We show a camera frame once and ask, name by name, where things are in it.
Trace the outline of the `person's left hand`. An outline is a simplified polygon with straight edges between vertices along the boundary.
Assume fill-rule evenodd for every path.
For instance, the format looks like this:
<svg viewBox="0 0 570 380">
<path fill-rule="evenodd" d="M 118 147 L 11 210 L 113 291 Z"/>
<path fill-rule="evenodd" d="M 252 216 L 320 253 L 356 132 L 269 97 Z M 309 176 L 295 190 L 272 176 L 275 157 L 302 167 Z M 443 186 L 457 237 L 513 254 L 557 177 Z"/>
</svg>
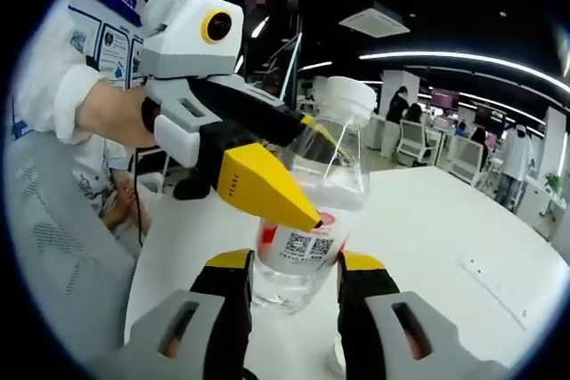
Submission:
<svg viewBox="0 0 570 380">
<path fill-rule="evenodd" d="M 153 147 L 153 134 L 143 124 L 145 98 L 143 86 L 122 90 L 101 80 L 76 108 L 76 128 L 130 148 Z"/>
</svg>

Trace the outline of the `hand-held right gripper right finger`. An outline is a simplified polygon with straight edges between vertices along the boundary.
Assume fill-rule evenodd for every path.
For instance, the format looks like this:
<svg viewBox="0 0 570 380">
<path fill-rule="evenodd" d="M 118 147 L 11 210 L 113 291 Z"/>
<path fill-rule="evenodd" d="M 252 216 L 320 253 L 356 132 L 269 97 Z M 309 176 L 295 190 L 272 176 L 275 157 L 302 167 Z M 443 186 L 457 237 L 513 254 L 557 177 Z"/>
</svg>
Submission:
<svg viewBox="0 0 570 380">
<path fill-rule="evenodd" d="M 349 379 L 505 379 L 508 369 L 480 360 L 459 330 L 414 292 L 401 291 L 370 255 L 338 255 L 338 332 Z"/>
</svg>

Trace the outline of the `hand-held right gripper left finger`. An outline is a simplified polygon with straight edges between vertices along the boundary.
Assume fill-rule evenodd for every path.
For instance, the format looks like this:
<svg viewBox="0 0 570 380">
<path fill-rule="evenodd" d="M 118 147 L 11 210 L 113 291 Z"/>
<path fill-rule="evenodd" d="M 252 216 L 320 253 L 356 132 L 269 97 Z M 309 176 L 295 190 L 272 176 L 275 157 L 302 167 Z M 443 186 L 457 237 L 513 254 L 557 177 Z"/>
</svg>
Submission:
<svg viewBox="0 0 570 380">
<path fill-rule="evenodd" d="M 206 262 L 131 327 L 126 344 L 91 362 L 93 379 L 241 379 L 252 329 L 252 250 Z"/>
</svg>

